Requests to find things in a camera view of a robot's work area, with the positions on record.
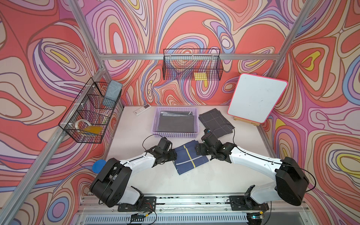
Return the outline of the plain grey pillowcase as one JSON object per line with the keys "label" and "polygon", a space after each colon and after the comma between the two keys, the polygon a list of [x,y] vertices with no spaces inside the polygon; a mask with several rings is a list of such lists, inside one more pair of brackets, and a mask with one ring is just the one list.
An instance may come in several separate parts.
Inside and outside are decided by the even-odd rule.
{"label": "plain grey pillowcase", "polygon": [[157,132],[195,133],[195,117],[191,111],[161,111]]}

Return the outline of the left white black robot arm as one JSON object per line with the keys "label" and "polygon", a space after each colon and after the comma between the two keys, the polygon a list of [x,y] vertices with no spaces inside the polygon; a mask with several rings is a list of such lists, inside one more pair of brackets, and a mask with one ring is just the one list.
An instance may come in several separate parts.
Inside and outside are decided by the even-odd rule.
{"label": "left white black robot arm", "polygon": [[126,205],[140,209],[145,204],[144,194],[137,188],[129,186],[132,175],[144,170],[175,161],[177,154],[173,144],[167,138],[160,139],[156,146],[137,157],[126,160],[111,158],[97,173],[90,186],[90,192],[100,204],[111,208],[115,205]]}

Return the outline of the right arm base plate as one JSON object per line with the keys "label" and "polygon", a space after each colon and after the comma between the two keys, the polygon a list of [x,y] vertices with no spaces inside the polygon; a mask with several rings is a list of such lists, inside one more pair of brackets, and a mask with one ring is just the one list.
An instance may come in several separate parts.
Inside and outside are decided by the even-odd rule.
{"label": "right arm base plate", "polygon": [[265,212],[270,209],[267,203],[258,204],[250,197],[245,196],[229,196],[226,202],[231,205],[232,211]]}

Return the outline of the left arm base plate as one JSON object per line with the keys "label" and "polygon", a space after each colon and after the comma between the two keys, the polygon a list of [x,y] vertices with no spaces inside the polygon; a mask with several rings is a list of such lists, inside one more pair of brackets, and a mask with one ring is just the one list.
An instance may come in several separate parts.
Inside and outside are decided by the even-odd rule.
{"label": "left arm base plate", "polygon": [[118,212],[147,212],[156,209],[157,198],[155,196],[141,197],[135,205],[122,203],[118,205]]}

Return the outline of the yellow card in basket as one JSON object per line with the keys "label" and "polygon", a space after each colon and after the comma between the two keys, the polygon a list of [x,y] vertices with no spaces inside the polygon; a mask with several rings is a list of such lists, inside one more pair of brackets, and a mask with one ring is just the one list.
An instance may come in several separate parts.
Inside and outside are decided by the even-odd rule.
{"label": "yellow card in basket", "polygon": [[87,126],[80,130],[80,133],[88,136],[98,136],[102,133],[103,128],[100,126]]}

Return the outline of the wooden whiteboard stand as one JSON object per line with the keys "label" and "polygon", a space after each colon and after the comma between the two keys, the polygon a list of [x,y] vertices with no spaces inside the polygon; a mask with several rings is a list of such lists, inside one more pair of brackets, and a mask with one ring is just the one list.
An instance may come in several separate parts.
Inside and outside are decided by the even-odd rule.
{"label": "wooden whiteboard stand", "polygon": [[252,124],[252,125],[254,125],[254,126],[259,126],[259,125],[260,125],[260,123],[258,123],[258,122],[246,120],[246,119],[239,118],[239,117],[235,117],[235,116],[233,117],[233,119],[234,119],[235,121],[246,122],[246,123]]}

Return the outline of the navy yellow-striped pillowcase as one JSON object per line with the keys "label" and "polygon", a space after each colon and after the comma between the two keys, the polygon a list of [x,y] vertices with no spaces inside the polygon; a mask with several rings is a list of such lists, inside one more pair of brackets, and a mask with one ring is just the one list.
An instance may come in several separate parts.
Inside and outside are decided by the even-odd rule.
{"label": "navy yellow-striped pillowcase", "polygon": [[199,142],[193,140],[174,149],[177,154],[177,158],[173,164],[179,175],[187,173],[190,170],[209,162],[206,156],[197,155],[197,144],[199,144]]}

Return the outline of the pink-framed whiteboard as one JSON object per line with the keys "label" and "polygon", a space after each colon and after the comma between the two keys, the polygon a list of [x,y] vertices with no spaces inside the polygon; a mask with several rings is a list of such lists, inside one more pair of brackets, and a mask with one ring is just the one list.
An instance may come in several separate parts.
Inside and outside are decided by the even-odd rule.
{"label": "pink-framed whiteboard", "polygon": [[287,86],[284,80],[241,74],[227,113],[249,122],[264,123]]}

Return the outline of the white tape roll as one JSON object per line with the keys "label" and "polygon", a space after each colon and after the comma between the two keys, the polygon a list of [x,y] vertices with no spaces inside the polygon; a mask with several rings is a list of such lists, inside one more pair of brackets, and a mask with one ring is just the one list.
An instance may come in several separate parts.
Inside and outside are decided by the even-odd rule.
{"label": "white tape roll", "polygon": [[82,129],[84,129],[84,128],[86,128],[86,127],[89,127],[89,126],[91,126],[92,124],[89,122],[89,121],[87,121],[87,120],[84,120],[84,119],[80,119],[80,120],[77,120],[76,122],[75,122],[75,129],[76,130],[82,130]]}

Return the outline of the blue-lidded clear jar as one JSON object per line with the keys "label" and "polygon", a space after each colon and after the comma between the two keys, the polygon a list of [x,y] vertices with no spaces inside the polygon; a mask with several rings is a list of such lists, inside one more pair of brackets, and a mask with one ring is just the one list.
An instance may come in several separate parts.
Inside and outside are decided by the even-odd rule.
{"label": "blue-lidded clear jar", "polygon": [[103,159],[96,161],[92,166],[92,171],[96,174],[100,173],[107,162]]}

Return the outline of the white remote control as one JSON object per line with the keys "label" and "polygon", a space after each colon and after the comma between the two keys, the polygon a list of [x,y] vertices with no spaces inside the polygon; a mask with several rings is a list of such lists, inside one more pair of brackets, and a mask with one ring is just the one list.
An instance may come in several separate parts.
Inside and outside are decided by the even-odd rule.
{"label": "white remote control", "polygon": [[151,106],[150,104],[145,104],[145,105],[143,105],[142,107],[136,109],[136,110],[134,111],[134,114],[135,114],[136,116],[139,116],[140,114],[144,113],[145,111],[147,111],[147,110],[150,109],[151,107],[152,107],[152,106]]}

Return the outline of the dark grey pillowcase at back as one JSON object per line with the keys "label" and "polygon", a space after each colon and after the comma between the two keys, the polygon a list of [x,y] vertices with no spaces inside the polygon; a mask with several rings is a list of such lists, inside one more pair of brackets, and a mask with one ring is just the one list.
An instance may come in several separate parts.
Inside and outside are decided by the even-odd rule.
{"label": "dark grey pillowcase at back", "polygon": [[214,108],[199,115],[199,120],[204,125],[204,127],[206,129],[210,129],[217,138],[233,133],[232,124],[222,115],[218,109]]}

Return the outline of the green circuit board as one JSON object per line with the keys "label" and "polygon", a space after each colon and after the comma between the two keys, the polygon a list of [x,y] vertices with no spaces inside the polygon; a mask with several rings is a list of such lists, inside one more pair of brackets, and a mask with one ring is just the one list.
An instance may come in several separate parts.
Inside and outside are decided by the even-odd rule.
{"label": "green circuit board", "polygon": [[146,217],[148,217],[148,214],[132,214],[130,217],[130,221],[144,221]]}

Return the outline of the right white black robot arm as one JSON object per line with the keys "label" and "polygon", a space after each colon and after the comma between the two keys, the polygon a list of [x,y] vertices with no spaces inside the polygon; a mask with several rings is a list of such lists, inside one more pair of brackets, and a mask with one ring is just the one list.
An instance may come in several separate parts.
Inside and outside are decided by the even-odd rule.
{"label": "right white black robot arm", "polygon": [[248,209],[267,202],[283,200],[293,206],[300,206],[306,194],[309,180],[305,170],[291,157],[271,158],[246,151],[235,143],[222,143],[211,132],[204,131],[202,142],[195,147],[196,154],[211,159],[238,164],[253,169],[272,179],[264,185],[250,186],[240,203]]}

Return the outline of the aluminium front rail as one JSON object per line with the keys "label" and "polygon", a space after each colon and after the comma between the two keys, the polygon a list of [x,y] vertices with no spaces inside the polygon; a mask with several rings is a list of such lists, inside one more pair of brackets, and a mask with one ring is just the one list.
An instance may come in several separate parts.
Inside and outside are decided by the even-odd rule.
{"label": "aluminium front rail", "polygon": [[[283,201],[269,202],[267,211],[232,211],[229,194],[149,194],[156,197],[156,209],[118,212],[118,205],[108,208],[94,196],[82,200],[72,225],[315,225],[308,205],[291,206]],[[148,214],[144,221],[130,221],[132,214]]]}

